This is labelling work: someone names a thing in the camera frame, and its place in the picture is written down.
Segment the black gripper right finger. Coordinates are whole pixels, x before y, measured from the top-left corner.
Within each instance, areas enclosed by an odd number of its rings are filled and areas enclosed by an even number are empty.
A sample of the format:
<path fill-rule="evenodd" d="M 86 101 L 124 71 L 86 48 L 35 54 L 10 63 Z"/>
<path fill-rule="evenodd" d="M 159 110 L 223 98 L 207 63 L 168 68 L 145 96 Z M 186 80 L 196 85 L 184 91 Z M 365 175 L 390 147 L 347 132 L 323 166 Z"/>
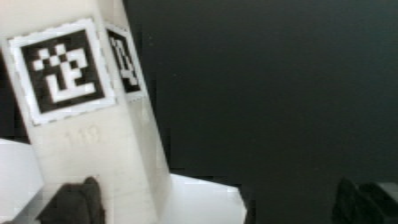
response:
<path fill-rule="evenodd" d="M 398 184 L 339 180 L 331 224 L 398 224 Z"/>

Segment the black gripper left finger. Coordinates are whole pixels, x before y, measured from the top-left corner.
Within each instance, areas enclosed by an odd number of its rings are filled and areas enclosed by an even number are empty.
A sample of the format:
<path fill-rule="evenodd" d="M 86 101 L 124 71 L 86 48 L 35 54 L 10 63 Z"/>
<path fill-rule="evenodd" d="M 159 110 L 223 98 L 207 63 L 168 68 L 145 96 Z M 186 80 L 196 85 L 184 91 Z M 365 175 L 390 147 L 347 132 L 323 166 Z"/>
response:
<path fill-rule="evenodd" d="M 36 215 L 40 224 L 104 224 L 99 184 L 88 177 L 79 184 L 63 184 Z"/>

